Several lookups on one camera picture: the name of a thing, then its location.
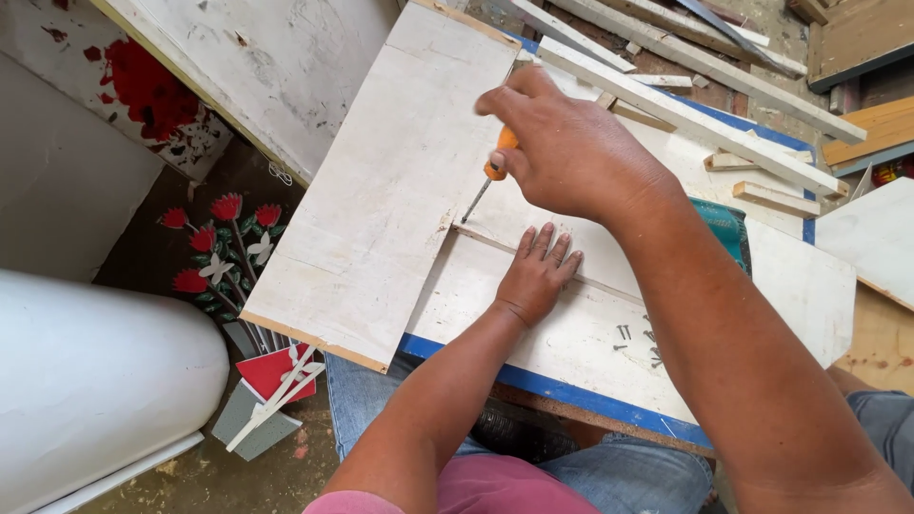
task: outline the left hand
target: left hand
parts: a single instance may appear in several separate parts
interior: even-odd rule
[[[575,251],[565,260],[571,244],[568,234],[558,236],[556,245],[550,252],[549,244],[554,230],[555,227],[550,222],[543,225],[538,236],[534,227],[524,232],[514,262],[495,293],[493,305],[507,308],[528,328],[533,328],[552,312],[558,294],[578,272],[578,266],[584,259],[583,252]]]

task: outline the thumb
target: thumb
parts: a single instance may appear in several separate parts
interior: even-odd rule
[[[530,176],[530,161],[519,148],[500,148],[489,155],[489,161],[511,174],[517,184],[523,185]]]

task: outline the blue edge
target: blue edge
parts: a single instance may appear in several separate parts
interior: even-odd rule
[[[538,44],[535,41],[511,34],[510,32],[506,32],[506,34],[519,39],[526,51],[533,54],[537,53]],[[662,90],[658,91],[697,111],[707,114],[718,121],[738,128],[741,131],[754,130],[759,137],[768,139],[779,145],[787,146],[797,152],[811,151],[813,153],[813,159],[815,159],[815,148],[799,139],[794,139],[788,135],[775,132],[769,128],[748,122],[736,116],[731,116],[725,112],[712,109],[700,103],[692,102],[691,100],[676,96],[672,93]],[[804,190],[803,197],[815,200],[815,195],[811,191]],[[809,244],[815,243],[815,220],[803,221],[802,239]],[[443,346],[444,345],[441,343],[428,340],[424,337],[403,334],[403,338],[400,340],[399,350],[410,355],[427,359]],[[520,369],[516,366],[505,364],[498,373],[497,380],[510,386],[517,387],[518,389],[534,392],[542,396],[547,396],[548,398],[554,398],[560,402],[570,403],[582,409],[602,414],[615,420],[637,425],[659,434],[670,434],[682,441],[687,441],[707,448],[712,447],[711,442],[707,439],[704,431],[696,424],[664,416],[658,412],[649,411],[631,405],[630,403],[620,402],[593,391],[587,391],[559,380],[544,377],[543,375],[527,371],[526,369]]]

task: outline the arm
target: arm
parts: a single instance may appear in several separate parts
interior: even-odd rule
[[[327,482],[326,494],[373,493],[407,514],[433,513],[436,481],[483,410],[498,370],[527,330],[552,310],[581,259],[564,263],[568,234],[548,251],[553,226],[521,238],[495,300],[450,344],[422,363],[390,397]]]
[[[594,220],[622,246],[670,379],[725,463],[741,509],[914,509],[828,375],[678,180],[612,114],[564,96],[538,66],[487,92],[476,110],[517,135],[524,150],[490,158],[530,203]]]

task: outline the red paper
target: red paper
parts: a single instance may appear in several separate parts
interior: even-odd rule
[[[305,350],[308,349],[308,345],[305,343],[299,343],[295,347],[298,349],[298,355],[300,356],[304,355]],[[312,360],[314,360],[314,356],[308,358],[307,362],[311,362]],[[288,348],[274,351],[267,355],[261,355],[254,359],[242,360],[235,366],[238,367],[241,376],[248,381],[248,384],[250,384],[264,400],[270,399],[273,393],[276,392],[282,384],[281,376],[287,371],[292,371],[293,368],[292,358],[289,357]],[[296,384],[298,384],[298,382],[294,381],[286,392],[291,391]],[[311,383],[304,386],[301,391],[298,391],[298,394],[292,396],[292,399],[289,400],[289,402],[311,396],[316,392],[317,386],[315,380],[312,380]]]

